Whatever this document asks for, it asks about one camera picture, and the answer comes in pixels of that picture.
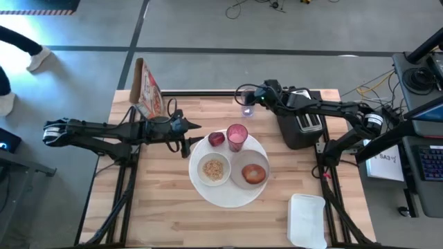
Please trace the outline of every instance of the cardboard box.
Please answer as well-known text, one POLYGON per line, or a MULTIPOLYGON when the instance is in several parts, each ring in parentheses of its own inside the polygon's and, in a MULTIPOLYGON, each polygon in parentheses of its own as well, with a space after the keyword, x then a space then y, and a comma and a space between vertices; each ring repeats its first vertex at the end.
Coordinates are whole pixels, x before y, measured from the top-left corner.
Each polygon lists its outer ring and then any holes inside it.
POLYGON ((129 102, 147 119, 161 115, 164 109, 161 90, 143 58, 136 60, 129 102))

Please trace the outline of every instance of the glass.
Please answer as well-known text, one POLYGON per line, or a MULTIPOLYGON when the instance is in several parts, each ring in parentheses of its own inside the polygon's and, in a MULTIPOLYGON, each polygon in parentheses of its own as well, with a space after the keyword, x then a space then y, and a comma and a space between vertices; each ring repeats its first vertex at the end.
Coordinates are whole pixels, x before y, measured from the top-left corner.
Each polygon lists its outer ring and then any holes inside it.
POLYGON ((241 124, 233 124, 228 128, 226 137, 229 149, 232 152, 239 152, 243 147, 244 141, 248 138, 248 130, 241 124))
MULTIPOLYGON (((249 93, 254 93, 255 92, 255 89, 251 89, 251 88, 249 88, 249 89, 245 89, 244 91, 242 91, 242 102, 244 103, 244 104, 246 104, 247 103, 247 101, 246 101, 246 96, 249 94, 249 93)), ((251 117, 253 114, 254 114, 254 106, 253 105, 250 105, 250 106, 241 106, 241 108, 242 108, 242 115, 244 116, 244 117, 251 117)))

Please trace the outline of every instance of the white container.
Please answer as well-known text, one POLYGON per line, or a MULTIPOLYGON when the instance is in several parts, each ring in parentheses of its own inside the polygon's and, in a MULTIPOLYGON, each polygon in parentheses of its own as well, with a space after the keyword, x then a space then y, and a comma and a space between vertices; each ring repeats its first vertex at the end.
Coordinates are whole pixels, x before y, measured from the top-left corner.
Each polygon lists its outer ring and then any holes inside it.
POLYGON ((303 248, 325 249, 323 208, 325 199, 308 194, 293 194, 288 202, 288 240, 303 248))
POLYGON ((225 156, 223 156, 217 152, 212 152, 212 153, 206 154, 199 161, 199 164, 197 166, 197 174, 200 178, 200 181, 202 183, 206 184, 207 186, 215 187, 215 186, 221 185, 221 184, 225 183, 229 179, 229 176, 230 176, 229 160, 225 156), (210 160, 218 160, 219 162, 221 162, 223 164, 223 177, 220 180, 213 181, 205 175, 205 173, 203 171, 203 167, 210 160))

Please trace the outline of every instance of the gray floor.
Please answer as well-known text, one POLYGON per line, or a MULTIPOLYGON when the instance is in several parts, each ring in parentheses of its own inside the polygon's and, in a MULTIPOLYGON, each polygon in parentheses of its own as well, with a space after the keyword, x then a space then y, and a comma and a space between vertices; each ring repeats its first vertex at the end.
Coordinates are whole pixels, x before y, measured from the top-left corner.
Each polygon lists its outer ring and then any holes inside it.
MULTIPOLYGON (((140 48, 395 52, 414 49, 443 26, 443 7, 437 0, 314 0, 308 6, 299 0, 286 0, 286 14, 265 3, 248 1, 239 18, 229 20, 225 9, 234 2, 151 0, 136 44, 140 48)), ((285 86, 334 88, 346 93, 392 65, 389 57, 144 52, 132 56, 129 45, 142 3, 82 0, 70 17, 0 16, 0 25, 56 49, 36 73, 30 74, 25 69, 26 54, 0 43, 2 55, 6 52, 0 65, 18 97, 14 111, 0 119, 0 127, 24 139, 19 155, 58 168, 54 178, 35 179, 34 189, 8 233, 12 248, 24 246, 23 241, 31 248, 73 244, 97 156, 75 147, 45 147, 42 125, 63 117, 107 120, 120 75, 128 66, 121 86, 129 89, 138 57, 146 59, 162 89, 234 89, 275 78, 285 86)), ((377 92, 381 98, 390 98, 387 84, 377 92)), ((343 97, 360 98, 355 92, 343 97)), ((397 89, 397 105, 400 99, 397 89)), ((418 219, 402 218, 395 211, 405 202, 402 184, 368 179, 364 167, 361 176, 378 242, 441 247, 443 220, 426 218, 422 213, 418 219)))

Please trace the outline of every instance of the wooden table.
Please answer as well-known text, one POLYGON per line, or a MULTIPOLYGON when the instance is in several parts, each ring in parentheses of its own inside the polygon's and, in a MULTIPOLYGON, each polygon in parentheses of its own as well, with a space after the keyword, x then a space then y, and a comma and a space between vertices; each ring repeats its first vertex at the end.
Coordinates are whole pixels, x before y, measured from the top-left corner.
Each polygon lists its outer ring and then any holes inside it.
MULTIPOLYGON (((321 90, 324 100, 339 100, 337 90, 321 90)), ((110 123, 118 123, 129 108, 129 91, 116 91, 110 123)), ((255 107, 252 118, 242 118, 232 97, 177 97, 189 121, 203 128, 186 136, 205 136, 243 124, 266 150, 271 165, 269 182, 261 195, 239 208, 217 207, 195 190, 188 175, 189 159, 173 154, 166 145, 143 145, 126 246, 292 246, 287 239, 287 201, 292 194, 322 196, 320 181, 311 176, 316 165, 314 148, 289 149, 282 139, 276 117, 255 107)), ((347 131, 342 118, 326 117, 329 136, 337 139, 347 131)), ((354 161, 352 156, 343 159, 354 161)), ((101 158, 98 170, 112 163, 101 158)), ((346 163, 337 167, 347 213, 369 239, 375 241, 358 169, 346 163)), ((109 214, 114 198, 118 167, 101 172, 93 182, 80 242, 92 237, 109 214)), ((338 216, 336 230, 341 238, 338 216)), ((325 218, 325 238, 329 241, 325 218)))

